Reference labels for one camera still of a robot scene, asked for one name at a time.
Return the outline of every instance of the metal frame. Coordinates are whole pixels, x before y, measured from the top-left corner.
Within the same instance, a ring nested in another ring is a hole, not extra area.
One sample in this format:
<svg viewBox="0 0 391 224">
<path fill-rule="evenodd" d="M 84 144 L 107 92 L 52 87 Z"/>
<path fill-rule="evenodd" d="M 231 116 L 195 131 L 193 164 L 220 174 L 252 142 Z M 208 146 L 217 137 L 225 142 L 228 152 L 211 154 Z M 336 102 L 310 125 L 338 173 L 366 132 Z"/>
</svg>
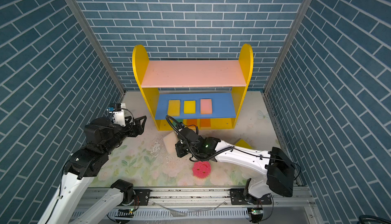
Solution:
<svg viewBox="0 0 391 224">
<path fill-rule="evenodd" d="M 122 103 L 122 102 L 124 101 L 125 94 L 126 94 L 126 92 L 125 92 L 124 94 L 121 94 L 121 96 L 120 96 L 120 98 L 118 99 L 118 102 L 117 102 L 117 103 Z"/>
<path fill-rule="evenodd" d="M 84 31 L 85 35 L 87 36 L 88 40 L 90 41 L 92 47 L 94 48 L 95 52 L 98 54 L 100 61 L 103 63 L 104 67 L 106 68 L 107 72 L 109 72 L 110 77 L 113 79 L 115 85 L 120 90 L 121 95 L 125 94 L 125 88 L 122 85 L 120 79 L 118 78 L 117 74 L 115 73 L 112 65 L 110 64 L 109 59 L 107 58 L 105 52 L 102 49 L 102 46 L 100 46 L 99 41 L 97 40 L 94 32 L 92 31 L 89 23 L 87 22 L 87 19 L 85 18 L 83 12 L 81 11 L 80 6 L 77 4 L 76 0 L 65 0 L 68 7 L 72 11 L 73 15 L 75 16 L 77 22 L 81 26 L 81 29 Z"/>
<path fill-rule="evenodd" d="M 297 30 L 299 30 L 300 24 L 302 20 L 304 19 L 305 13 L 308 10 L 308 7 L 310 6 L 312 0 L 303 0 L 301 3 L 299 10 L 297 11 L 295 20 L 292 23 L 291 28 L 289 29 L 288 35 L 285 39 L 284 45 L 282 46 L 282 49 L 277 57 L 276 64 L 274 65 L 271 74 L 269 76 L 269 79 L 266 82 L 266 86 L 264 89 L 264 93 L 267 94 L 271 88 L 271 85 L 273 84 L 274 79 L 276 78 L 276 75 L 278 73 L 278 70 L 280 69 L 282 62 L 284 62 L 284 59 L 288 53 L 288 50 L 292 44 L 294 36 L 296 36 Z"/>
<path fill-rule="evenodd" d="M 243 186 L 205 186 L 205 187 L 135 187 L 134 189 L 150 189 L 149 203 L 147 206 L 140 206 L 139 212 L 143 211 L 145 215 L 140 217 L 144 220 L 150 219 L 146 215 L 154 215 L 157 210 L 166 211 L 175 209 L 181 212 L 199 210 L 202 208 L 213 208 L 222 211 L 244 210 L 247 207 L 254 207 L 252 204 L 231 205 L 230 189 L 243 188 Z M 81 198 L 73 218 L 79 217 L 91 205 L 98 201 L 108 188 L 87 188 Z M 322 224 L 321 219 L 316 218 L 316 205 L 308 187 L 294 186 L 293 196 L 290 198 L 272 194 L 274 207 L 304 207 L 310 224 Z M 125 206 L 118 206 L 113 209 L 109 216 L 116 215 L 118 209 L 124 209 Z"/>
<path fill-rule="evenodd" d="M 98 200 L 91 208 L 82 215 L 78 216 L 69 224 L 96 224 L 105 217 L 114 207 L 119 205 L 124 199 L 124 193 L 117 188 L 109 188 L 109 190 Z"/>
<path fill-rule="evenodd" d="M 270 121 L 273 125 L 274 131 L 276 132 L 276 136 L 277 136 L 277 139 L 280 143 L 281 149 L 290 159 L 293 159 L 291 153 L 288 150 L 287 142 L 285 141 L 285 138 L 283 137 L 280 125 L 279 125 L 278 121 L 276 120 L 276 114 L 274 113 L 274 110 L 271 106 L 269 96 L 267 94 L 262 94 L 262 97 L 264 99 L 265 106 L 266 106 L 267 112 L 270 117 Z M 298 182 L 300 185 L 303 185 L 303 181 L 301 180 L 300 176 L 296 179 L 296 182 Z"/>
<path fill-rule="evenodd" d="M 224 209 L 210 209 L 210 210 L 194 210 L 186 208 L 165 209 L 165 208 L 139 208 L 134 212 L 132 218 L 122 217 L 120 212 L 117 212 L 115 219 L 117 220 L 133 220 L 133 221 L 153 221 L 157 220 L 180 220 L 189 218 L 208 218 L 208 219 L 231 219 L 231 218 L 248 218 L 248 211 L 245 207 L 227 207 Z"/>
</svg>

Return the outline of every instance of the pink shelf board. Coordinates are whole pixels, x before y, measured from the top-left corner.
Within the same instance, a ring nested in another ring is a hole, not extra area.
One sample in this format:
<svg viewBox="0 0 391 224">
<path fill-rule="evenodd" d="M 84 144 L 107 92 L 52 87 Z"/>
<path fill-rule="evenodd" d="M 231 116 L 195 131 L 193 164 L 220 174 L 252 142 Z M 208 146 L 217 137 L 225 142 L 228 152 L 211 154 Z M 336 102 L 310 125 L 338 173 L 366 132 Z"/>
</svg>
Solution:
<svg viewBox="0 0 391 224">
<path fill-rule="evenodd" d="M 237 60 L 151 60 L 141 87 L 246 86 Z"/>
</svg>

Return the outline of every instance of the black robot arm segment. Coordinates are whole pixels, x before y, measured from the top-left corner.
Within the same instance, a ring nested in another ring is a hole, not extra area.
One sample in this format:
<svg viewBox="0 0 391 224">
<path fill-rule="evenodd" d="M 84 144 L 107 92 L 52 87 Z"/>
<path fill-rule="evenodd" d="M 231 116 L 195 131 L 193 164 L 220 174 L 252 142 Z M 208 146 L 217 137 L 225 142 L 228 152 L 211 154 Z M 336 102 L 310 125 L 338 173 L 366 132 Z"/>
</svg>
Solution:
<svg viewBox="0 0 391 224">
<path fill-rule="evenodd" d="M 292 197 L 294 164 L 280 148 L 273 147 L 270 155 L 270 162 L 265 166 L 270 190 L 284 197 Z"/>
<path fill-rule="evenodd" d="M 95 177 L 109 160 L 109 154 L 127 137 L 136 137 L 144 132 L 147 117 L 125 117 L 125 126 L 114 124 L 107 117 L 96 118 L 85 125 L 87 144 L 76 151 L 64 168 L 65 173 L 76 174 L 78 179 Z"/>
<path fill-rule="evenodd" d="M 198 135 L 197 127 L 197 132 L 194 132 L 192 129 L 186 128 L 183 123 L 178 122 L 169 115 L 166 116 L 166 121 L 178 134 L 178 138 L 180 139 L 180 141 L 175 144 L 176 153 L 179 158 L 190 153 L 192 155 L 190 160 L 193 162 L 208 160 L 216 161 L 215 157 L 217 155 L 234 149 L 234 147 L 226 147 L 216 151 L 215 148 L 216 145 L 221 142 L 220 139 L 213 137 L 207 137 L 204 139 Z"/>
</svg>

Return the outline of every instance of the red sponge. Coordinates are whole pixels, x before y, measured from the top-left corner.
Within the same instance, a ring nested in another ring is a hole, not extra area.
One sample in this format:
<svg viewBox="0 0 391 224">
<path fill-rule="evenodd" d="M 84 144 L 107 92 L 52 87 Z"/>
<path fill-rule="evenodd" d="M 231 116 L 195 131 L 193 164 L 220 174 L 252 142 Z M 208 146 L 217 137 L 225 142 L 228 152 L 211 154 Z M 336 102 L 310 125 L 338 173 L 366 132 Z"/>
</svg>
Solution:
<svg viewBox="0 0 391 224">
<path fill-rule="evenodd" d="M 209 162 L 196 162 L 193 166 L 193 176 L 203 179 L 207 178 L 212 170 Z"/>
</svg>

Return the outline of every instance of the pink sponge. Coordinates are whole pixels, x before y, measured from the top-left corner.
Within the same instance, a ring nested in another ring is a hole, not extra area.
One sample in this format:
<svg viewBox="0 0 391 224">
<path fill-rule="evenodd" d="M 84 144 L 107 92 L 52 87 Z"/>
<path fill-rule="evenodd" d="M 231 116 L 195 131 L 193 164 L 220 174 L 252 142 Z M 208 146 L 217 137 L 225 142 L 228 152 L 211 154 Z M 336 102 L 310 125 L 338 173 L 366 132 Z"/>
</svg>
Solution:
<svg viewBox="0 0 391 224">
<path fill-rule="evenodd" d="M 212 114 L 212 99 L 201 99 L 201 114 Z"/>
<path fill-rule="evenodd" d="M 193 176 L 204 179 L 209 176 L 210 171 L 212 170 L 209 162 L 196 162 L 193 166 Z"/>
</svg>

